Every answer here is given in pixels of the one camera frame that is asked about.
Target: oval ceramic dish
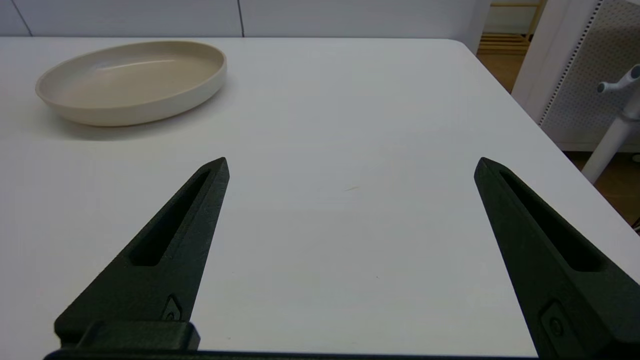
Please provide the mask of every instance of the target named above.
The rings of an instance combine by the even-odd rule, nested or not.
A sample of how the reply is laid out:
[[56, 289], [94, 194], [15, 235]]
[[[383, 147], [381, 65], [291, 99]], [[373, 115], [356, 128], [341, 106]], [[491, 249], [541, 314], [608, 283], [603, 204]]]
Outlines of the oval ceramic dish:
[[144, 42], [65, 61], [40, 77], [36, 93], [65, 119], [125, 126], [202, 104], [222, 87], [226, 75], [227, 59], [213, 46]]

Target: beige dish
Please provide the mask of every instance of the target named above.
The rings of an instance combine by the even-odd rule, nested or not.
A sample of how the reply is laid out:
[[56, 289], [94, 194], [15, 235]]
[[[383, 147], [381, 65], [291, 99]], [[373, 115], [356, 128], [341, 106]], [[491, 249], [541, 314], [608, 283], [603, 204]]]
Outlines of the beige dish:
[[226, 75], [227, 59], [213, 46], [144, 42], [65, 61], [40, 77], [36, 93], [65, 119], [125, 126], [202, 104], [222, 87]]

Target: white pegboard panel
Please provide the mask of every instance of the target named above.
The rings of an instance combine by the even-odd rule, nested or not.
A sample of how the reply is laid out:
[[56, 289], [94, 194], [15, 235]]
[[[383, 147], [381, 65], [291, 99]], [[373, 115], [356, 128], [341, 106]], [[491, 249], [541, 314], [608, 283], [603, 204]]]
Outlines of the white pegboard panel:
[[[632, 88], [598, 94], [601, 81], [616, 82], [640, 63], [640, 6], [600, 1], [559, 80], [539, 124], [555, 143], [594, 149], [620, 113]], [[628, 143], [640, 145], [640, 127]]]

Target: pegboard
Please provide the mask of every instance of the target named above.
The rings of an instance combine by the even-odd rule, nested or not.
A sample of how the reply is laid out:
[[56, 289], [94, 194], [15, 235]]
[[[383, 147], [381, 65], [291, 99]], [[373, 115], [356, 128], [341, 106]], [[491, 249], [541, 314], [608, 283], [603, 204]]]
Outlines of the pegboard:
[[[595, 149], [638, 85], [599, 94], [640, 63], [640, 6], [626, 0], [597, 2], [582, 37], [538, 124], [555, 143]], [[640, 124], [627, 144], [640, 146]]]

